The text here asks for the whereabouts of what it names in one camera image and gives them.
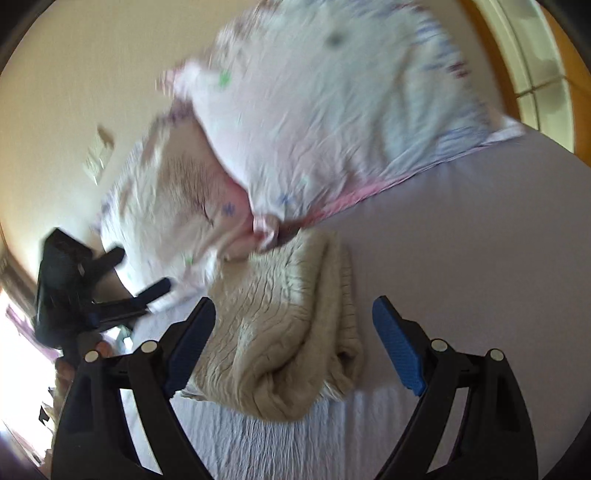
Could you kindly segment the person's left hand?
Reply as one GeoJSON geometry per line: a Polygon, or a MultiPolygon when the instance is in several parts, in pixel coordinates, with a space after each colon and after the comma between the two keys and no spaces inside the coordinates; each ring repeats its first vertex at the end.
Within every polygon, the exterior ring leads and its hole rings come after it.
{"type": "MultiPolygon", "coordinates": [[[[92,347],[85,348],[79,353],[80,360],[83,360],[87,353],[96,352],[102,358],[113,357],[115,350],[110,342],[100,340],[92,347]]],[[[70,362],[69,357],[61,356],[55,361],[55,374],[58,382],[70,384],[76,374],[77,367],[70,362]]]]}

